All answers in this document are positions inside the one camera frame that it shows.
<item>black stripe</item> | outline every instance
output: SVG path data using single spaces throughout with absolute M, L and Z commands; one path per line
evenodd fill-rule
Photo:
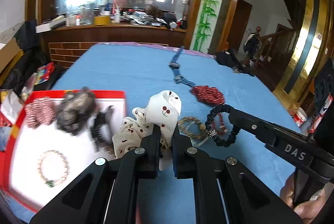
M 312 41 L 315 35 L 315 30 L 317 28 L 317 24 L 318 24 L 318 15 L 319 15 L 319 5 L 320 5 L 320 0 L 314 0 L 314 4 L 313 4 L 313 14 L 312 14 L 312 19 L 311 19 L 311 23 L 310 23 L 310 29 L 309 29 L 309 33 L 307 35 L 307 39 L 306 39 L 306 43 L 302 52 L 302 55 L 299 58 L 299 61 L 288 81 L 288 83 L 286 84 L 284 90 L 286 93 L 290 93 L 290 91 L 292 90 L 293 86 L 295 85 L 300 73 L 302 72 L 303 66 L 305 64 L 306 58 L 309 54 L 309 51 L 311 49 L 312 46 Z

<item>cardboard box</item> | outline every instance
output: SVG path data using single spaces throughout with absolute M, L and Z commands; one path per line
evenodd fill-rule
M 11 39 L 5 46 L 0 49 L 0 73 L 11 62 L 14 56 L 20 51 L 16 40 Z

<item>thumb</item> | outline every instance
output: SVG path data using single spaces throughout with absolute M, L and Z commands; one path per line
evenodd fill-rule
M 294 208 L 294 211 L 302 219 L 313 219 L 320 212 L 325 204 L 325 191 L 322 190 L 318 198 L 314 201 L 306 201 Z

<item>speaker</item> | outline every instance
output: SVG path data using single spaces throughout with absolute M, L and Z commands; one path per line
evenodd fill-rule
M 314 106 L 319 114 L 328 94 L 334 96 L 334 60 L 329 58 L 314 78 Z

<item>metal screw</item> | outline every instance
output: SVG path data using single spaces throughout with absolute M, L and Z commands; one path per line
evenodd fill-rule
M 98 158 L 95 160 L 95 164 L 97 164 L 98 166 L 102 166 L 105 162 L 106 162 L 106 159 L 104 158 Z
M 195 153 L 197 152 L 197 149 L 196 149 L 195 147 L 189 147 L 189 148 L 187 149 L 187 152 L 188 152 L 189 154 L 195 154 Z
M 230 165 L 235 165 L 235 164 L 238 162 L 238 160 L 237 160 L 236 158 L 234 158 L 234 157 L 228 157 L 228 158 L 226 159 L 226 161 L 227 161 Z
M 135 154 L 143 154 L 145 152 L 144 148 L 137 148 L 135 149 Z

